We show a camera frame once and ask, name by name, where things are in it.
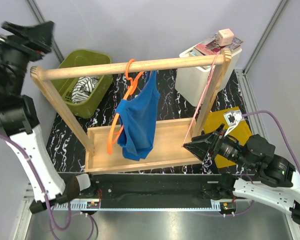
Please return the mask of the striped white tank top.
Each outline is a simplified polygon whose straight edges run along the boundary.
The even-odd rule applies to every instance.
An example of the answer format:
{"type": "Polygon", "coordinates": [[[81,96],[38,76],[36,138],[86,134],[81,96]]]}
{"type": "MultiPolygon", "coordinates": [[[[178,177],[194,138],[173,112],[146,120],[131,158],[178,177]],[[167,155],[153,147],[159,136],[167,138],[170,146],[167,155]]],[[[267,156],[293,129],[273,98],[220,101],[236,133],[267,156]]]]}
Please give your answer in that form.
{"type": "Polygon", "coordinates": [[[79,104],[86,101],[99,82],[98,76],[80,77],[74,85],[71,100],[73,104],[79,104]]]}

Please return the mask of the blue tank top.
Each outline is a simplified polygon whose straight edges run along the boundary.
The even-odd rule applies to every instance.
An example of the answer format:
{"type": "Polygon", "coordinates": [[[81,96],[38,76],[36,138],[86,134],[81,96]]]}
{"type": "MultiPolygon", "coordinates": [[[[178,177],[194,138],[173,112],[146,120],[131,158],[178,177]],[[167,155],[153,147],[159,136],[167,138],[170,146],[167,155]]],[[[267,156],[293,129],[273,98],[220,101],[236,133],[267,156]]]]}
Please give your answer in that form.
{"type": "Polygon", "coordinates": [[[123,127],[117,144],[124,158],[145,159],[154,147],[160,93],[157,89],[157,71],[146,74],[142,91],[131,100],[122,100],[116,113],[123,127]]]}

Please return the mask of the pink wire hanger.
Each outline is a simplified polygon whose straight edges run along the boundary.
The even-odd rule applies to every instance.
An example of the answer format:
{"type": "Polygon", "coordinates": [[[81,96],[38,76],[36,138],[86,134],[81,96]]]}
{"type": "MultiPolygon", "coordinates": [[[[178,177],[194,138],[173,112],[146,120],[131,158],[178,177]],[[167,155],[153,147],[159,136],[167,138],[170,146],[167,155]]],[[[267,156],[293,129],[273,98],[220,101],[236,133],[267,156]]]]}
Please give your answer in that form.
{"type": "Polygon", "coordinates": [[[192,131],[193,131],[192,127],[193,127],[193,125],[196,124],[195,123],[196,117],[197,117],[198,113],[200,112],[200,107],[202,106],[204,98],[205,98],[205,96],[207,94],[207,91],[208,91],[208,88],[209,88],[209,84],[210,84],[210,81],[211,81],[210,75],[213,75],[218,55],[219,55],[218,53],[216,55],[214,55],[214,58],[212,60],[212,69],[213,70],[211,70],[211,67],[210,67],[210,72],[209,72],[209,75],[208,75],[207,83],[206,83],[205,88],[203,90],[203,93],[202,93],[202,95],[201,95],[201,97],[200,97],[200,99],[198,101],[198,105],[195,107],[195,111],[194,111],[193,117],[191,118],[191,122],[189,124],[188,130],[187,130],[187,132],[185,134],[185,137],[184,137],[184,140],[183,140],[183,143],[181,144],[181,146],[183,146],[186,143],[187,137],[191,136],[191,134],[192,134],[192,131]]]}

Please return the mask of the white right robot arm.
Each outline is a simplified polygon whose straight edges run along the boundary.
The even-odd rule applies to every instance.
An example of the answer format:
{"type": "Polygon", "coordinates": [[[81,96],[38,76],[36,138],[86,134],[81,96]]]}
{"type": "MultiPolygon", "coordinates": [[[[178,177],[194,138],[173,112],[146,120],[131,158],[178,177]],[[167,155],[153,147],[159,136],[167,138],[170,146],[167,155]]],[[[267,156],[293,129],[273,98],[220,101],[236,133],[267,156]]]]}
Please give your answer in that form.
{"type": "Polygon", "coordinates": [[[220,155],[254,171],[258,184],[230,173],[223,173],[213,192],[219,198],[246,198],[267,205],[290,216],[300,225],[300,172],[286,158],[275,154],[275,146],[259,134],[244,145],[227,135],[221,124],[215,131],[195,136],[183,147],[200,161],[220,155]]]}

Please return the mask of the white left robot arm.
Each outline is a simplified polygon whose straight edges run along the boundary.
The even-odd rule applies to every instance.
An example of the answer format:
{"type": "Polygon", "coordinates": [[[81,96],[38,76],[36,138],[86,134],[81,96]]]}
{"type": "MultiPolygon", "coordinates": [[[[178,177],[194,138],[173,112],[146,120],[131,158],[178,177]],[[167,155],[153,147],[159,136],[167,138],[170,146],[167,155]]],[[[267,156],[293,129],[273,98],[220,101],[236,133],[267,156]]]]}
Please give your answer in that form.
{"type": "Polygon", "coordinates": [[[18,157],[33,189],[33,214],[69,203],[81,193],[93,198],[98,186],[87,173],[64,181],[43,141],[34,101],[21,93],[30,62],[52,51],[54,22],[33,26],[3,22],[0,34],[0,136],[18,157]]]}

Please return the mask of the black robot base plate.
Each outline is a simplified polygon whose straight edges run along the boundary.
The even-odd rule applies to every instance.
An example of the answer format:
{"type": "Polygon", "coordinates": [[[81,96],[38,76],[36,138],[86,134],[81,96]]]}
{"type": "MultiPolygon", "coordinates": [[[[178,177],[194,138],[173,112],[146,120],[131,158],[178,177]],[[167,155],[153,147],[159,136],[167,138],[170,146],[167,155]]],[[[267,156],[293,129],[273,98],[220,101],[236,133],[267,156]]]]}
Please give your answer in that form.
{"type": "Polygon", "coordinates": [[[100,197],[104,211],[198,211],[233,200],[234,182],[228,174],[99,174],[79,198],[100,197]]]}

